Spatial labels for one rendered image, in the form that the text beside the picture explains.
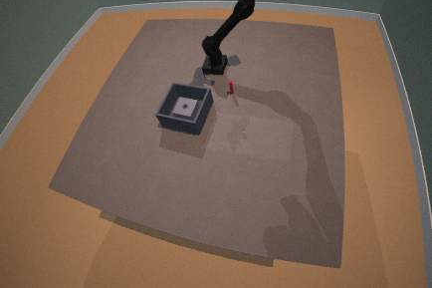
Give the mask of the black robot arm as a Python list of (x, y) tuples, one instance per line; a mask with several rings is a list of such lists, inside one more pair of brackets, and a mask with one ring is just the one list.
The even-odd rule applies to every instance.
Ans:
[[(233, 13), (213, 36), (206, 36), (201, 45), (203, 51), (209, 56), (209, 66), (222, 65), (222, 52), (219, 47), (228, 33), (241, 21), (247, 19), (254, 11), (255, 0), (239, 0)], [(221, 64), (221, 65), (220, 65)]]

